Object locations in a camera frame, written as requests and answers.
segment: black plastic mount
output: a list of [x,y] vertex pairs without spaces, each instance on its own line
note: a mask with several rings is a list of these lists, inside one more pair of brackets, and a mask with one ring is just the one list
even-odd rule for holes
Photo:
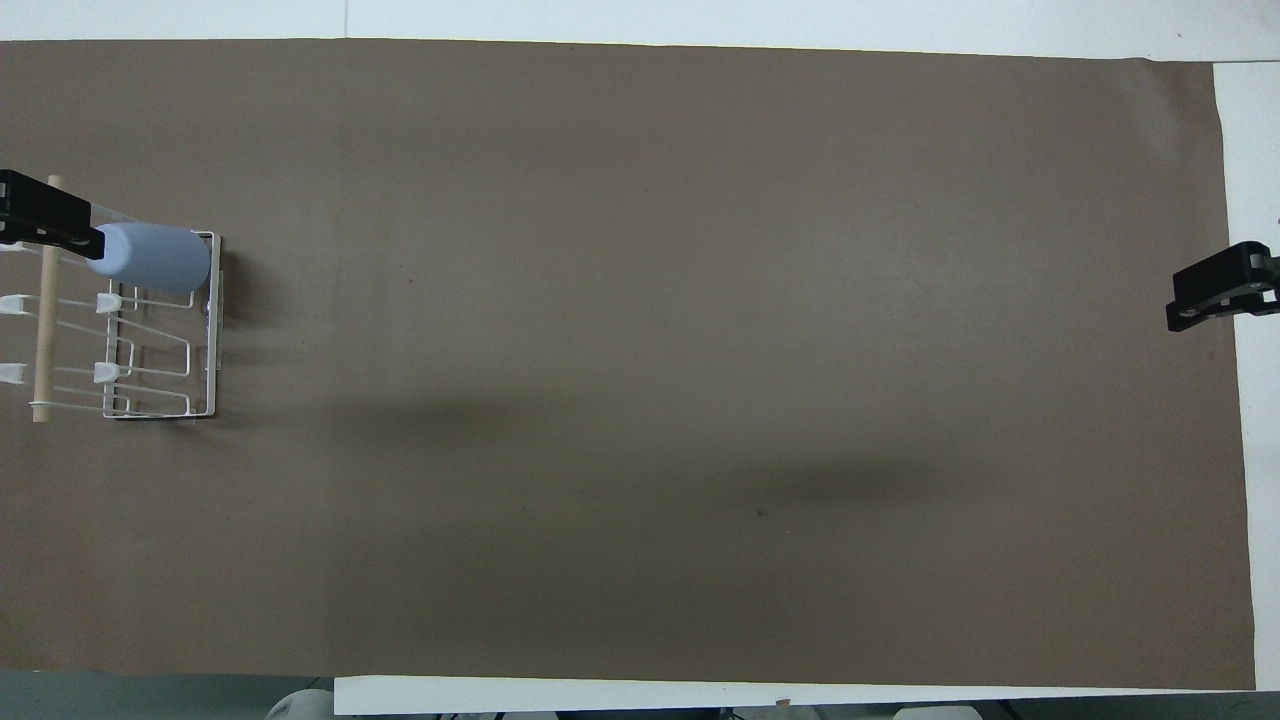
[[54,245],[90,260],[102,258],[93,206],[17,170],[0,170],[0,243]]
[[1210,318],[1280,313],[1263,293],[1280,287],[1280,259],[1261,242],[1242,242],[1174,273],[1174,301],[1165,306],[1169,329],[1183,332]]

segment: black bracket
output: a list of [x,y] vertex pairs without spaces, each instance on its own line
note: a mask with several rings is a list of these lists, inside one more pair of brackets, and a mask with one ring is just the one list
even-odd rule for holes
[[90,224],[93,206],[17,170],[0,170],[0,243],[52,245],[102,258],[102,233]]
[[1242,242],[1174,273],[1174,301],[1165,306],[1175,333],[1210,318],[1280,313],[1263,295],[1280,287],[1280,259],[1261,242]]

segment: light blue cylinder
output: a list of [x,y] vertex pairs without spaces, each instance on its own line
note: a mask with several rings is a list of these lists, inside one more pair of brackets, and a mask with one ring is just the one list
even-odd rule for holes
[[209,246],[188,229],[151,223],[109,223],[97,229],[105,251],[88,266],[99,274],[174,293],[191,292],[209,278]]

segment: brown table surface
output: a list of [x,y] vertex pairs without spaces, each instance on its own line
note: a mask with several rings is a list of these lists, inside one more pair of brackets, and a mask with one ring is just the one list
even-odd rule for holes
[[228,249],[216,419],[0,387],[3,666],[1253,685],[1206,64],[5,44],[0,161]]

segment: wooden stick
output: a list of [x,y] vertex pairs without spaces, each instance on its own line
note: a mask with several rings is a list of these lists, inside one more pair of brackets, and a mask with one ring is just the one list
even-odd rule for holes
[[[49,176],[49,184],[61,187],[61,176]],[[52,245],[44,246],[40,263],[40,311],[36,316],[36,395],[35,402],[54,398],[54,338],[58,334],[58,254]],[[54,419],[52,407],[33,405],[32,423]]]

